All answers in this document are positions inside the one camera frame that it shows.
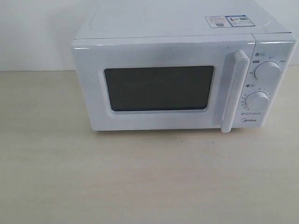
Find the white Midea microwave oven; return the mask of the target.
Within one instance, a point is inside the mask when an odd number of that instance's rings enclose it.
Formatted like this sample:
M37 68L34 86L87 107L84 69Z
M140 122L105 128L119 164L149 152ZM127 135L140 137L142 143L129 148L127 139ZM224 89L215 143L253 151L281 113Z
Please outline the white Midea microwave oven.
M205 19L225 15L246 15L255 27L211 28ZM253 0L102 0L74 40L220 35L252 35L256 41L232 129L262 127L297 40ZM276 79L259 81L254 76L255 69L267 61L275 62L282 73ZM246 97L256 91L264 92L269 99L259 111L245 104Z

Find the upper white power knob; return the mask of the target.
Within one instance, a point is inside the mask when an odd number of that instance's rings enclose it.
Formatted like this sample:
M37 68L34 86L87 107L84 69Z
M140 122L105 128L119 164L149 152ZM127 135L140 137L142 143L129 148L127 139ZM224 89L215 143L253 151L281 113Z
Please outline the upper white power knob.
M281 75L282 71L273 61L264 62L255 69L254 76L259 81L267 81L276 79Z

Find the blue white label sticker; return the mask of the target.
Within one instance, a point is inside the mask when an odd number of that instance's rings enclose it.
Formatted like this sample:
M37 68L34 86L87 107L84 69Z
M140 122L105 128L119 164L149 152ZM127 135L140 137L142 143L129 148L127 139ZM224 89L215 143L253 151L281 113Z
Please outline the blue white label sticker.
M206 16L205 19L211 28L255 27L246 15Z

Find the lower white timer knob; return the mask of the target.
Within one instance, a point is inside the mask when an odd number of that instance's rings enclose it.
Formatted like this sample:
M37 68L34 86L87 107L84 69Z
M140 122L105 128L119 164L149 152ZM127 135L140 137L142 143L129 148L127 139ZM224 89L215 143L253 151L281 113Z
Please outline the lower white timer knob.
M246 106L251 110L262 110L269 103L267 95L262 91L256 91L249 94L245 99Z

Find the white microwave door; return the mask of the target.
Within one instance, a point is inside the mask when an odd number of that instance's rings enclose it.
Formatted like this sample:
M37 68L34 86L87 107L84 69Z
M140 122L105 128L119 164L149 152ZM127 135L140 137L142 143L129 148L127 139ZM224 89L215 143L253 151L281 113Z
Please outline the white microwave door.
M252 35L76 39L71 52L93 130L228 133L255 44Z

